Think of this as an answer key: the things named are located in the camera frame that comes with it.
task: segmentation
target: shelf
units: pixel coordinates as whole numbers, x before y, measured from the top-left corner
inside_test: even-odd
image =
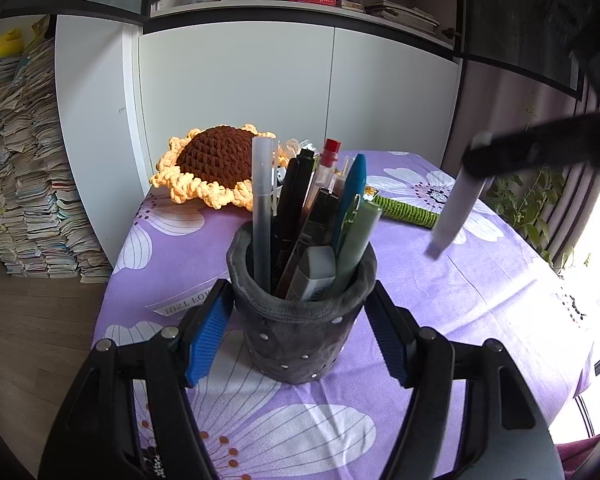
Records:
[[[154,10],[152,12],[152,19],[158,18],[159,16],[167,16],[169,14],[178,14],[183,12],[201,12],[209,9],[219,8],[231,8],[231,7],[283,7],[287,9],[299,9],[299,10],[310,10],[313,12],[321,12],[325,14],[336,14],[339,16],[346,16],[347,18],[355,18],[364,22],[376,23],[383,27],[393,28],[423,38],[424,40],[430,41],[438,46],[453,50],[453,47],[446,41],[435,38],[426,32],[422,32],[417,28],[407,27],[400,23],[390,22],[377,16],[370,16],[369,14],[362,14],[361,12],[354,12],[353,10],[341,9],[339,7],[330,7],[318,4],[304,4],[299,2],[270,2],[266,0],[244,0],[244,1],[230,1],[230,2],[207,2],[204,4],[189,4],[179,7],[171,7],[169,9]]]

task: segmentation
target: brown crochet center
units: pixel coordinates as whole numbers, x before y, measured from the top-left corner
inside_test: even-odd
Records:
[[[241,128],[216,126],[197,134],[180,152],[176,165],[208,183],[233,189],[251,178],[251,141],[254,135]]]

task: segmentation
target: yellow crochet petals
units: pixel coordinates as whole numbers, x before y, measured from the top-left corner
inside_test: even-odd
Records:
[[[245,124],[242,129],[261,137],[276,137],[271,132],[259,132],[253,124]],[[194,128],[184,139],[171,137],[169,139],[169,151],[161,156],[155,165],[158,173],[154,174],[149,182],[154,187],[168,186],[171,200],[176,204],[182,204],[192,198],[201,198],[206,205],[214,209],[220,209],[223,205],[231,203],[251,211],[253,209],[251,180],[243,180],[238,182],[235,188],[227,189],[217,182],[209,183],[206,180],[200,180],[192,173],[180,173],[180,167],[176,166],[180,152],[193,137],[201,132],[202,130]],[[282,151],[278,153],[278,164],[286,168],[289,162],[288,158],[282,155]]]

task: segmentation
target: blue pen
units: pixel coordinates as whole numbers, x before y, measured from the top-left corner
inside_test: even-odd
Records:
[[[331,241],[331,247],[333,253],[338,254],[338,247],[340,246],[340,231],[342,229],[342,222],[344,217],[353,202],[356,195],[364,195],[366,186],[366,159],[362,153],[356,155],[356,160],[353,161],[353,165],[347,175],[347,180],[344,184],[344,192],[342,193],[342,199],[340,200],[340,206],[338,207],[338,215],[336,216],[336,223],[333,228],[333,240]]]

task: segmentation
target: wooden floor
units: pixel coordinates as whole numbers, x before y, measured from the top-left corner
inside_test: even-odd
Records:
[[[91,346],[105,285],[13,278],[0,264],[0,434],[35,476]]]

